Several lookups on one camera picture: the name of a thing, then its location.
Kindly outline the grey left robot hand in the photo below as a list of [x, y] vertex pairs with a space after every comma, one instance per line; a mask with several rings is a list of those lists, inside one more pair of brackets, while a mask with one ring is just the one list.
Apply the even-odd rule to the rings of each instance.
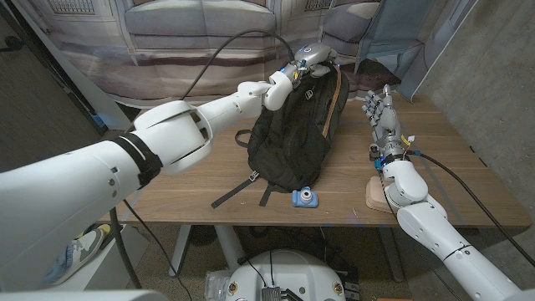
[[332, 63], [337, 57], [338, 53], [328, 45], [311, 43], [297, 51], [292, 64], [297, 67], [298, 71], [319, 78], [330, 72], [330, 68], [323, 66], [322, 63]]

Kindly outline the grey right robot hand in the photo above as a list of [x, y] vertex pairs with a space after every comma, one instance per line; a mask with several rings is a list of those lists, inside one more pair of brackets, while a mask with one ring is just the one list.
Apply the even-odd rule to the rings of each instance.
[[397, 156], [405, 152], [401, 139], [401, 127], [390, 86], [386, 84], [382, 94], [370, 90], [362, 106], [365, 116], [372, 126], [372, 137], [382, 158]]

